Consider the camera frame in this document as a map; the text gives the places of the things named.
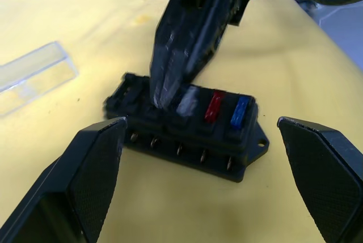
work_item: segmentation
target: gray surface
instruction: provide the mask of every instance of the gray surface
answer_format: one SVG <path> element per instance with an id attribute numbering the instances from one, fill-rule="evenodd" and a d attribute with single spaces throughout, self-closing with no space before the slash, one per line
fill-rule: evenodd
<path id="1" fill-rule="evenodd" d="M 363 70 L 363 2 L 347 6 L 321 6 L 311 17 Z"/>

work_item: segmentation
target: red fuse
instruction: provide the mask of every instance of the red fuse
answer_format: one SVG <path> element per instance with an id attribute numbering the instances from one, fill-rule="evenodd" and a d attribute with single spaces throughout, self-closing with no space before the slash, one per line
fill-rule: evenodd
<path id="1" fill-rule="evenodd" d="M 217 120 L 218 113 L 220 112 L 221 103 L 225 94 L 220 91 L 213 93 L 212 100 L 209 103 L 208 109 L 205 112 L 204 120 L 208 123 L 214 123 Z"/>

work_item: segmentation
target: blue fuse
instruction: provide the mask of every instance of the blue fuse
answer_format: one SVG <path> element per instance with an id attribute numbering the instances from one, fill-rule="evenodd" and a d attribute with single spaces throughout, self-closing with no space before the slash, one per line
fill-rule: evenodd
<path id="1" fill-rule="evenodd" d="M 241 96 L 239 97 L 236 108 L 234 109 L 234 113 L 231 119 L 231 126 L 235 130 L 242 129 L 242 121 L 244 118 L 244 114 L 246 112 L 248 103 L 250 102 L 250 97 Z"/>

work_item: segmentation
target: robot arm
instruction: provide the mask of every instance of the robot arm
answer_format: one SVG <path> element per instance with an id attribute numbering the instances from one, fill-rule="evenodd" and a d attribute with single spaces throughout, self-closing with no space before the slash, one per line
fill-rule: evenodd
<path id="1" fill-rule="evenodd" d="M 178 89 L 213 58 L 227 26 L 239 25 L 249 0 L 170 0 L 155 34 L 150 100 L 167 109 Z"/>

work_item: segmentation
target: table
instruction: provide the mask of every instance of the table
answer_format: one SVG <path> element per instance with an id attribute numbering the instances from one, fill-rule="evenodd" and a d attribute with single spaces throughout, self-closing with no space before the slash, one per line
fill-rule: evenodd
<path id="1" fill-rule="evenodd" d="M 168 0 L 0 0 L 0 63 L 58 40 L 80 75 L 0 123 L 0 225 L 124 72 L 147 75 Z M 363 151 L 363 76 L 293 0 L 253 0 L 197 85 L 257 98 L 269 152 L 241 184 L 124 149 L 99 242 L 322 243 L 279 116 L 339 129 Z"/>

